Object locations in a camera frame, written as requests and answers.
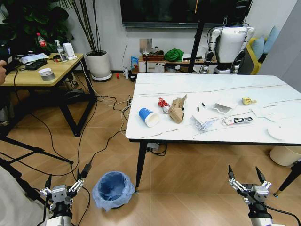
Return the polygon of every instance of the black table leg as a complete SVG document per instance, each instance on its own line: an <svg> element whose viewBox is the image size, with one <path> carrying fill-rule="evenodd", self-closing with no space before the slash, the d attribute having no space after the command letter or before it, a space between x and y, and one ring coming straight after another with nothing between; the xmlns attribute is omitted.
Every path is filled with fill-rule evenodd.
<svg viewBox="0 0 301 226"><path fill-rule="evenodd" d="M147 147L147 142L140 143L138 163L137 163L137 175L136 175L136 193L139 192L139 184L140 184L140 179L141 179L143 165L144 165L146 147Z"/></svg>
<svg viewBox="0 0 301 226"><path fill-rule="evenodd" d="M85 58L83 57L81 59L81 62L82 62L82 69L83 71L86 73L87 77L85 76L85 80L87 82L87 85L88 85L88 88L89 88L89 92L90 92L90 95L94 96L95 93L94 93L94 90L91 86L91 78L90 78L90 74L89 74L89 71L88 71L88 68L87 68L87 64L86 64L86 61L85 61Z"/></svg>
<svg viewBox="0 0 301 226"><path fill-rule="evenodd" d="M301 174L301 161L292 166L292 172L288 175L279 189L274 193L275 197L278 197L287 186L289 186L300 174Z"/></svg>
<svg viewBox="0 0 301 226"><path fill-rule="evenodd" d="M82 69L85 72L85 74L87 75L87 76L85 76L85 80L86 80L86 83L87 83L87 86L89 89L89 94L86 94L86 96L87 96L87 99L89 102L88 102L88 105L87 105L84 113L82 114L82 117L80 118L78 124L76 124L74 118L72 117L72 114L69 111L67 103L64 101L61 101L61 103L59 105L59 107L60 107L65 119L67 120L71 130L73 131L75 137L80 137L81 130L83 129L85 122L89 116L89 113L91 112L91 110L96 102L96 97L95 97L93 87L91 85L91 78L89 75L89 71L87 69L85 58L82 58L81 62L82 62Z"/></svg>

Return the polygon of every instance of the white flower pot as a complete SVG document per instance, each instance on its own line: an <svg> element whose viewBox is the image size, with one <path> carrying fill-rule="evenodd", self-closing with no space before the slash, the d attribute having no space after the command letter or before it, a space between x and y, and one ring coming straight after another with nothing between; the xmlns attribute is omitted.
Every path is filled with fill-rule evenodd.
<svg viewBox="0 0 301 226"><path fill-rule="evenodd" d="M85 54L85 60L92 74L92 79L97 81L112 77L108 53L104 50L101 50L101 52L104 53L101 56L89 56L92 52Z"/></svg>

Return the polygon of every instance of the plastic bag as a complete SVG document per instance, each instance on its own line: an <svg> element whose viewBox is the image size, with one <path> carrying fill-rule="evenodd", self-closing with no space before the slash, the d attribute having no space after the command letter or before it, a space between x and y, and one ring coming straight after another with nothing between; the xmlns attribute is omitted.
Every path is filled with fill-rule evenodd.
<svg viewBox="0 0 301 226"><path fill-rule="evenodd" d="M103 175L93 188L92 195L97 208L106 211L128 203L135 192L130 177L118 171Z"/></svg>

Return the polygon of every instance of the cardboard piece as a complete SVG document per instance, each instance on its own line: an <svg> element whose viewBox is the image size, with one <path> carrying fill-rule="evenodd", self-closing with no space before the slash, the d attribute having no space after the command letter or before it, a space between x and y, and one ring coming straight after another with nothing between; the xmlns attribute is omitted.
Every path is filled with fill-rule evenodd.
<svg viewBox="0 0 301 226"><path fill-rule="evenodd" d="M171 104L171 108L168 111L169 116L176 123L180 123L183 121L184 104L185 104L186 98L187 98L187 94L184 96L184 98L177 98L176 100L173 100L173 103Z"/></svg>

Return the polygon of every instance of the white bucket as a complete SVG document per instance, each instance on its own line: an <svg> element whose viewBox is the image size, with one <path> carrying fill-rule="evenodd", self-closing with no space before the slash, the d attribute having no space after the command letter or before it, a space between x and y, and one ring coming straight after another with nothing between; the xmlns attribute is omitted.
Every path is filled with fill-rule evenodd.
<svg viewBox="0 0 301 226"><path fill-rule="evenodd" d="M275 163L289 166L301 159L301 147L276 146L270 151L269 156Z"/></svg>

